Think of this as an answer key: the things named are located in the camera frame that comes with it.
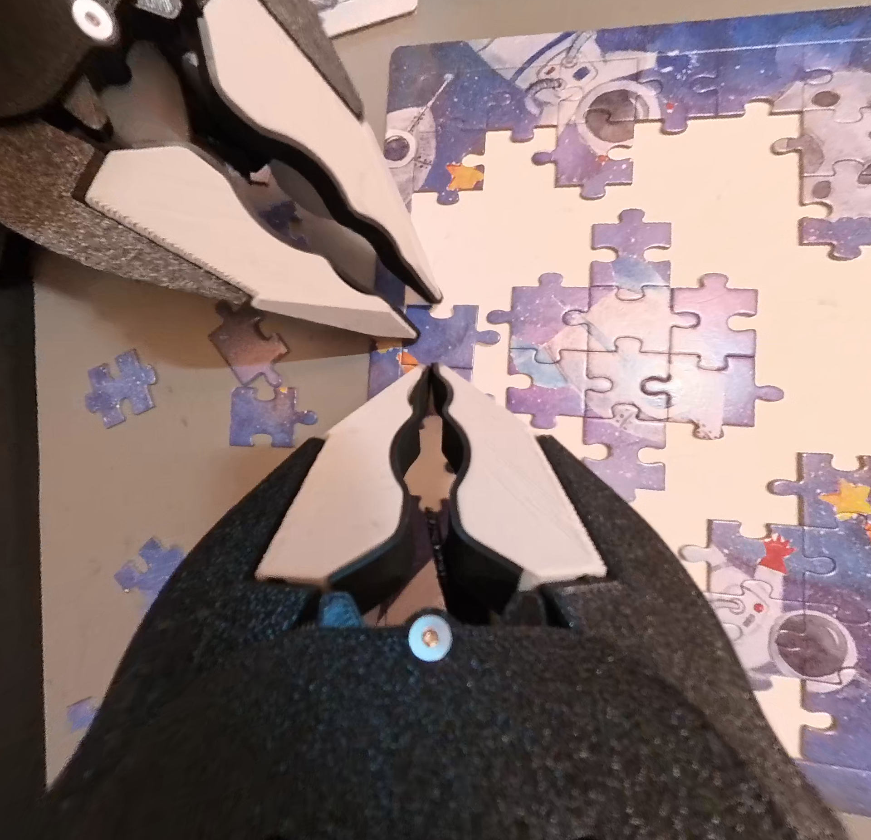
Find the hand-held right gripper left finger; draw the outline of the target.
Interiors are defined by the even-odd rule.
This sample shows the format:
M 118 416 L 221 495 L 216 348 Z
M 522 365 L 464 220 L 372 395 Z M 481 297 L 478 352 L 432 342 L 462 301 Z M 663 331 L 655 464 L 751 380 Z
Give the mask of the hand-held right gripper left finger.
M 430 371 L 417 367 L 327 433 L 257 579 L 345 592 L 364 613 L 400 591 L 415 556 L 405 477 L 429 399 Z

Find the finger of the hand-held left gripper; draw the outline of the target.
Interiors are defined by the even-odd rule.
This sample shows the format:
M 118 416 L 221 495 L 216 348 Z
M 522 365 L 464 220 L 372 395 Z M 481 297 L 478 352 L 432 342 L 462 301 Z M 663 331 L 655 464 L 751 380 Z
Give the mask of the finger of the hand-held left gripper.
M 228 180 L 186 146 L 114 150 L 86 203 L 248 295 L 256 309 L 365 334 L 414 339 L 416 328 L 328 261 L 275 236 Z
M 280 187 L 406 286 L 442 299 L 362 101 L 309 0 L 193 0 L 217 116 Z

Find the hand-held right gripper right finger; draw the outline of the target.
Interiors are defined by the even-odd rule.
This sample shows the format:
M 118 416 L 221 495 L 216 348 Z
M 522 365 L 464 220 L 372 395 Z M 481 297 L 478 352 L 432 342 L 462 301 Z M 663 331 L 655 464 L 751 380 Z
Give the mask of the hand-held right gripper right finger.
M 437 563 L 449 612 L 488 619 L 518 593 L 603 579 L 606 564 L 542 438 L 450 368 L 432 367 L 432 395 L 455 475 Z

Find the blue puzzle pieces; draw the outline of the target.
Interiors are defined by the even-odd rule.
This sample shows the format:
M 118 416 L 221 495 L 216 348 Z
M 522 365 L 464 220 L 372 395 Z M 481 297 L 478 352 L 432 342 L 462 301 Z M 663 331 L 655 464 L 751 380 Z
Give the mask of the blue puzzle pieces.
M 297 409 L 295 388 L 284 384 L 275 363 L 289 352 L 280 334 L 266 335 L 260 326 L 263 314 L 245 306 L 234 308 L 220 301 L 216 310 L 221 324 L 209 340 L 231 369 L 238 385 L 230 402 L 229 442 L 232 446 L 252 446 L 257 435 L 270 438 L 273 447 L 294 446 L 298 425 L 314 425 L 312 411 Z M 89 412 L 101 417 L 107 429 L 125 421 L 123 403 L 140 415 L 154 407 L 151 388 L 157 383 L 152 366 L 142 364 L 134 349 L 115 358 L 116 372 L 109 364 L 89 368 L 90 389 L 84 396 Z M 114 576 L 125 593 L 139 592 L 148 609 L 183 559 L 178 546 L 166 547 L 149 539 L 126 561 Z

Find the blue starry jigsaw piece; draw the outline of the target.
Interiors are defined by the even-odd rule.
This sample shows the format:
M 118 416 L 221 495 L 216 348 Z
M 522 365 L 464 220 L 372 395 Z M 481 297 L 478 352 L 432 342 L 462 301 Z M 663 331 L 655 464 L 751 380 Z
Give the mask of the blue starry jigsaw piece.
M 405 371 L 418 365 L 442 364 L 458 373 L 471 373 L 476 345 L 494 345 L 500 340 L 497 332 L 477 328 L 475 305 L 455 305 L 446 318 L 433 317 L 427 306 L 409 306 L 406 316 L 419 336 L 402 347 L 399 364 Z

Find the grey desk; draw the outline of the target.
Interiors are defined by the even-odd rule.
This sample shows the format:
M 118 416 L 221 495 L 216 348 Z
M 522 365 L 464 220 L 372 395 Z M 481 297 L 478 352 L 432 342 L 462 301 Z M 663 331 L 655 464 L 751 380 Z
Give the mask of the grey desk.
M 389 64 L 397 48 L 559 32 L 669 24 L 778 12 L 869 6 L 869 0 L 419 0 L 416 12 L 337 40 L 376 132 L 383 135 Z M 485 137 L 463 160 L 484 168 L 480 190 L 452 205 L 424 192 L 412 217 L 445 293 L 436 315 L 456 304 L 479 308 L 479 329 L 500 340 L 475 348 L 474 382 L 504 405 L 505 391 L 529 377 L 509 374 L 509 329 L 487 315 L 510 308 L 515 286 L 544 273 L 582 286 L 594 261 L 615 253 L 592 246 L 595 224 L 626 209 L 671 224 L 671 246 L 648 257 L 670 262 L 671 282 L 697 285 L 705 274 L 758 291 L 755 380 L 784 397 L 755 402 L 753 427 L 727 426 L 717 439 L 668 422 L 665 447 L 642 447 L 645 463 L 665 465 L 663 490 L 639 489 L 634 506 L 673 551 L 709 542 L 711 523 L 739 524 L 743 540 L 769 526 L 797 526 L 801 498 L 777 496 L 769 483 L 794 481 L 801 453 L 830 453 L 851 472 L 869 454 L 869 249 L 834 260 L 827 248 L 800 245 L 799 221 L 825 214 L 804 206 L 800 155 L 772 151 L 796 136 L 798 113 L 761 103 L 743 115 L 693 118 L 681 133 L 641 122 L 628 148 L 629 185 L 586 200 L 555 185 L 553 163 L 538 152 L 556 145 L 556 127 L 529 141 L 508 131 Z M 103 699 L 145 609 L 114 576 L 149 539 L 190 551 L 219 517 L 289 449 L 268 437 L 229 444 L 233 374 L 208 339 L 219 317 L 212 301 L 162 290 L 42 254 L 35 261 L 40 441 L 41 586 L 47 774 L 70 758 L 83 720 Z M 105 428 L 89 412 L 89 368 L 134 349 L 152 366 L 154 407 Z

